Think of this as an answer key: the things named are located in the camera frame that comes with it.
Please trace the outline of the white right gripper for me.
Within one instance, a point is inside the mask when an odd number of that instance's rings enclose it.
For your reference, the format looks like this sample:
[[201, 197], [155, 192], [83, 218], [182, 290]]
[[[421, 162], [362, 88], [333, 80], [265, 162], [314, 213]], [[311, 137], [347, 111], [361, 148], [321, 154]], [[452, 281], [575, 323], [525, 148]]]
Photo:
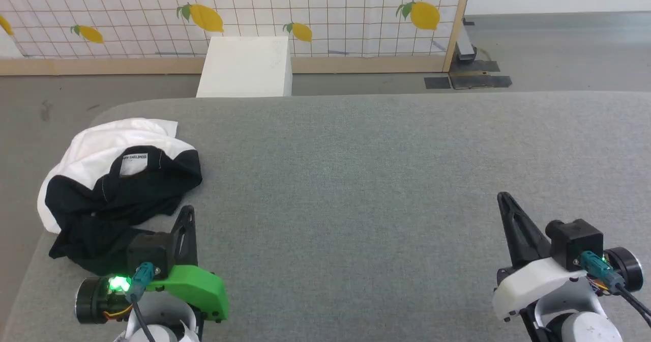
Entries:
[[516, 272], [498, 283], [491, 301], [498, 319], [507, 320], [527, 308], [532, 323], [551, 323], [553, 315], [570, 314], [565, 323], [610, 323], [598, 292], [623, 294], [640, 291], [644, 271], [637, 256], [623, 247], [602, 255], [586, 251], [568, 270], [550, 257], [551, 244], [516, 200], [497, 195], [509, 255]]

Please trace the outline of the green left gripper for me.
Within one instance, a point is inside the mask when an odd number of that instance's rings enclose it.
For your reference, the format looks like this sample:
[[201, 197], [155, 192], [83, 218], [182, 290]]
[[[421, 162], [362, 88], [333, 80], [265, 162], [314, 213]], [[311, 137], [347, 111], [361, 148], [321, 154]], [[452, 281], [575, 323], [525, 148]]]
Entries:
[[220, 323], [229, 317], [225, 284], [214, 273], [198, 267], [195, 208], [185, 205], [170, 231], [171, 270], [160, 278], [153, 265], [140, 265], [132, 276], [115, 274], [86, 278], [75, 297], [75, 317], [81, 324], [125, 321], [133, 298], [144, 313], [145, 296], [167, 293], [197, 311], [202, 320]]

